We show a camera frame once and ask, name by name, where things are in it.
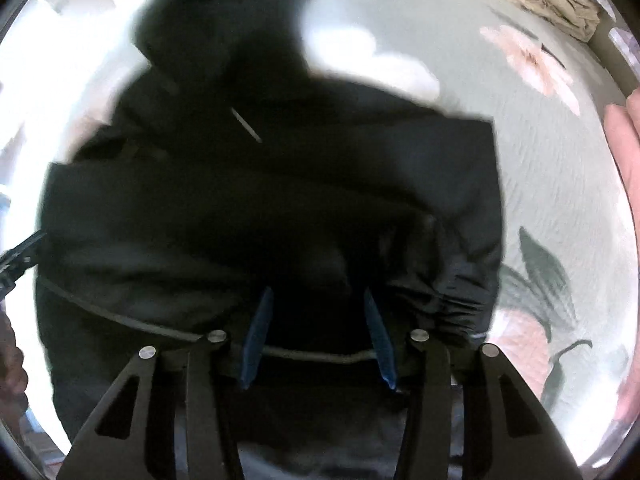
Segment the black jacket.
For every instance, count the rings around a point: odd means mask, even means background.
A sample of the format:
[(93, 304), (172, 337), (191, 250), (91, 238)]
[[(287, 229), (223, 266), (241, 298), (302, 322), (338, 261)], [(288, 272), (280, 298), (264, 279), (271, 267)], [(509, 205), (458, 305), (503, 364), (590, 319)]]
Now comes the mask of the black jacket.
[(312, 74), (307, 1), (152, 0), (148, 67), (50, 169), (36, 309), (70, 438), (134, 352), (223, 330), (247, 478), (389, 479), (410, 333), (485, 339), (494, 130)]

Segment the pink folded blanket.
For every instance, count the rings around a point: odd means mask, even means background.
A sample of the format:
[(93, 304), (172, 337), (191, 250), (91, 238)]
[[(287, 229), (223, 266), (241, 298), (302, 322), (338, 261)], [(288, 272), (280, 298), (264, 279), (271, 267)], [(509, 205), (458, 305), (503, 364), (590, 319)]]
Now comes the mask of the pink folded blanket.
[(605, 107), (603, 121), (608, 147), (627, 194), (636, 235), (639, 235), (640, 221), (639, 108), (640, 90), (634, 89), (624, 106), (610, 104)]

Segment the floral green bedspread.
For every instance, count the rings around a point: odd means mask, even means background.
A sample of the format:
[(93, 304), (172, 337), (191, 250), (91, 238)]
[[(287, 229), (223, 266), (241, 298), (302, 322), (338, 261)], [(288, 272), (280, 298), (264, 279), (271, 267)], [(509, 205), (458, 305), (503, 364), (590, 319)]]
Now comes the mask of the floral green bedspread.
[(506, 226), (489, 338), (600, 468), (634, 422), (639, 286), (602, 126), (624, 97), (588, 44), (508, 0), (314, 0), (306, 25), (317, 73), (494, 124)]

